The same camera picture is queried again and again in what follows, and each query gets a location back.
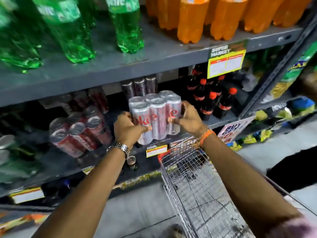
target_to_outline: orange soda bottle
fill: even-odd
[[[160,28],[177,28],[180,0],[158,0],[158,24]]]
[[[210,34],[216,40],[232,39],[247,3],[248,0],[219,0],[211,23]]]
[[[181,0],[177,37],[183,43],[197,43],[203,34],[209,0]]]
[[[158,0],[145,0],[146,12],[149,17],[158,16]]]
[[[244,13],[244,29],[260,33],[268,29],[275,12],[284,0],[249,0]]]
[[[281,27],[295,25],[312,0],[284,0],[273,18],[273,24]]]
[[[208,24],[212,23],[212,20],[215,17],[215,10],[216,10],[218,1],[219,0],[210,0],[209,1],[207,14],[206,14],[205,21],[204,21],[205,25],[208,25]]]

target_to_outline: red bottle cap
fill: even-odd
[[[229,94],[230,95],[235,95],[237,93],[237,89],[236,88],[230,88],[229,89]]]
[[[209,97],[210,97],[210,99],[215,99],[217,97],[217,93],[210,92]]]
[[[200,80],[200,84],[202,84],[202,85],[205,85],[206,82],[207,82],[207,79],[205,79],[205,78],[202,78],[202,79]]]

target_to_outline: green bottle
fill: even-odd
[[[0,0],[0,3],[8,12],[14,14],[22,32],[29,36],[30,42],[40,47],[45,23],[32,0]]]
[[[33,0],[33,2],[71,62],[85,63],[95,57],[90,30],[81,17],[77,6],[78,0]]]
[[[91,29],[96,26],[95,23],[95,6],[93,0],[79,0],[78,8],[80,10],[82,19],[86,26]]]
[[[139,26],[139,0],[106,0],[116,30],[117,44],[125,53],[136,53],[144,47]]]
[[[40,56],[22,30],[13,13],[0,5],[0,59],[10,67],[38,68],[42,65]]]

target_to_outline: supermarket sign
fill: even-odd
[[[256,116],[251,116],[246,119],[235,121],[225,125],[217,135],[225,144],[235,140],[236,136],[244,130]]]
[[[241,69],[248,40],[213,47],[208,56],[208,76],[213,78]]]

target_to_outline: price tag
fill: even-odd
[[[85,175],[88,175],[94,167],[95,167],[94,165],[91,165],[91,166],[88,166],[86,168],[83,168],[82,171],[85,173]]]
[[[208,77],[213,78],[241,69],[248,40],[214,47],[209,51]]]
[[[146,148],[146,157],[152,157],[167,152],[167,144],[162,146],[151,145]]]
[[[24,189],[18,192],[10,193],[9,196],[13,199],[15,204],[45,197],[41,187]]]
[[[217,135],[225,144],[235,140],[236,136],[244,130],[256,116],[251,116],[246,119],[235,121],[225,125]]]

